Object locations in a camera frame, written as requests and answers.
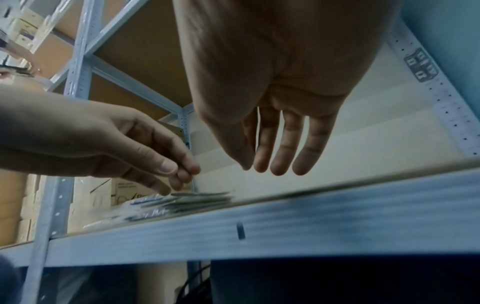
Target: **black cable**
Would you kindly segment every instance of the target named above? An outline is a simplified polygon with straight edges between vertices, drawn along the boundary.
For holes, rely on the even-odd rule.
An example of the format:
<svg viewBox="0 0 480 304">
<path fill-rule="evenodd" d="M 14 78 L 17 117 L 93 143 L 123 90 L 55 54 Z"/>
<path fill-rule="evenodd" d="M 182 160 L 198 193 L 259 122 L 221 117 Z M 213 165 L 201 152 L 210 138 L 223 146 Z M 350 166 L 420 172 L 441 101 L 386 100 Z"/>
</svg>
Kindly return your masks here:
<svg viewBox="0 0 480 304">
<path fill-rule="evenodd" d="M 183 297 L 183 294 L 185 292 L 185 288 L 188 286 L 188 284 L 190 284 L 190 282 L 192 282 L 199 274 L 202 273 L 202 271 L 204 271 L 205 269 L 209 268 L 210 267 L 210 264 L 207 265 L 207 266 L 204 266 L 202 268 L 200 268 L 200 270 L 198 270 L 197 272 L 195 272 L 194 274 L 192 274 L 185 282 L 185 284 L 183 284 L 183 286 L 180 288 L 180 291 L 178 292 L 178 295 L 176 296 L 176 301 L 175 301 L 175 304 L 179 304 L 179 300 Z"/>
</svg>

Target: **blurred person's hand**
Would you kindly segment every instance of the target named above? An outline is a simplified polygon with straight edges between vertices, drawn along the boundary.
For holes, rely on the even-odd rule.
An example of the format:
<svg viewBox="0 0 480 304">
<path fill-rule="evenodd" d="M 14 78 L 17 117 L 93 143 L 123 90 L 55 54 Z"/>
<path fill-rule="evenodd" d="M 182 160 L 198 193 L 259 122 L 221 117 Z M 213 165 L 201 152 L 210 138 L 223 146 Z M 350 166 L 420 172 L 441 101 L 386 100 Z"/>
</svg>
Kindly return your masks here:
<svg viewBox="0 0 480 304">
<path fill-rule="evenodd" d="M 275 175 L 308 173 L 401 0 L 174 0 L 193 104 L 226 153 Z M 257 143 L 257 125 L 259 137 Z"/>
<path fill-rule="evenodd" d="M 121 177 L 166 195 L 200 167 L 183 141 L 135 109 L 0 88 L 0 167 L 55 176 Z"/>
</svg>

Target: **blue wall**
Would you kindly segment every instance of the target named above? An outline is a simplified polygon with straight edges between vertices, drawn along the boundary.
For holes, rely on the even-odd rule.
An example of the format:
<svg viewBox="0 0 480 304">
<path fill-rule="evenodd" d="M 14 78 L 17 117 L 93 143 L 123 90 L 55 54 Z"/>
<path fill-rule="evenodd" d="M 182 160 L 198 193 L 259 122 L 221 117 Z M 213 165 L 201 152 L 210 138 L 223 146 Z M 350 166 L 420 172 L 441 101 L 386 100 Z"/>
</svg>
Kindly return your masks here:
<svg viewBox="0 0 480 304">
<path fill-rule="evenodd" d="M 480 0 L 406 0 L 402 17 L 480 117 Z"/>
</svg>

